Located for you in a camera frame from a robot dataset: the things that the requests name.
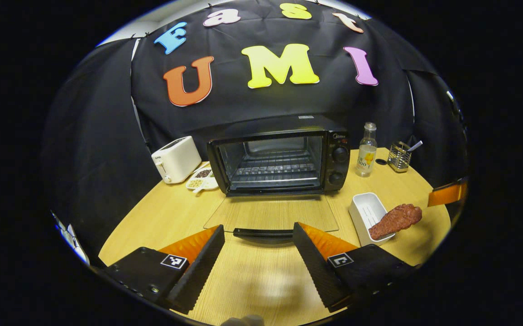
orange tape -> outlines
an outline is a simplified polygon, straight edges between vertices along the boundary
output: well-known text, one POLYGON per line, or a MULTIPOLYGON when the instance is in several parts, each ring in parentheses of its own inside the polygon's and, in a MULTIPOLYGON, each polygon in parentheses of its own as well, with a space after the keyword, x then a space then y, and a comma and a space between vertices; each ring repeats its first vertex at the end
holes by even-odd
POLYGON ((450 204, 466 196, 466 181, 458 181, 452 186, 440 187, 428 195, 428 207, 450 204))

yellow letter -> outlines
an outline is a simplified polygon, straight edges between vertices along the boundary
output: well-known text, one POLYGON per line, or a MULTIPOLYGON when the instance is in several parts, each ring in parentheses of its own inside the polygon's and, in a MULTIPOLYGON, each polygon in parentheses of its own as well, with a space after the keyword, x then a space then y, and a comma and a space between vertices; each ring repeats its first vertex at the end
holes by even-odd
POLYGON ((313 73, 312 66, 307 57, 309 47, 303 44, 288 44, 283 49, 281 58, 263 45, 250 46, 241 50, 242 54, 249 57, 251 65, 251 80, 247 83, 249 88, 267 87, 271 79, 265 75, 265 69, 278 83, 286 82, 290 67, 292 68, 292 83, 318 83, 320 78, 313 73))
POLYGON ((279 6, 282 8, 282 14, 287 18, 294 19, 310 19, 312 14, 307 12, 307 8, 302 5, 297 4, 281 4, 279 6))

oven control panel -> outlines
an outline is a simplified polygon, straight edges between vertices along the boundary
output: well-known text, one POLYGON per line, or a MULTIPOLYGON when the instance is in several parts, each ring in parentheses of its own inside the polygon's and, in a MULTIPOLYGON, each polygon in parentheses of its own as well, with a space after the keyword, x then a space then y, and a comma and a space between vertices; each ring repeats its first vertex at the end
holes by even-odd
POLYGON ((350 165, 350 145, 346 132, 328 132, 324 190, 339 190, 346 181, 350 165))

glass bottle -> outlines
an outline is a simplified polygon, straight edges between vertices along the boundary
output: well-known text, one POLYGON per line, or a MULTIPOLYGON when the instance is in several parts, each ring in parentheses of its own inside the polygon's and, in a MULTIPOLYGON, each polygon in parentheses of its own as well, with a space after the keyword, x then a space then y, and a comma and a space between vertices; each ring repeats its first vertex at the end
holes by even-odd
POLYGON ((367 177, 372 173, 374 158, 378 144, 374 139, 376 136, 376 124, 366 122, 364 125, 364 138, 360 141, 360 150, 358 151, 358 175, 367 177))

fried chicken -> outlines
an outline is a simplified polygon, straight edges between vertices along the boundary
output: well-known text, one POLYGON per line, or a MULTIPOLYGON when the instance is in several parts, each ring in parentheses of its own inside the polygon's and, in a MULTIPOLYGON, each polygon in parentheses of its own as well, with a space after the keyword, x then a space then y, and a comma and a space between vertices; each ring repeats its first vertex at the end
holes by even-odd
POLYGON ((422 209, 413 204, 401 204, 386 213, 379 223, 368 231, 374 240, 379 240, 400 230, 408 229, 410 225, 418 223, 422 219, 422 209))

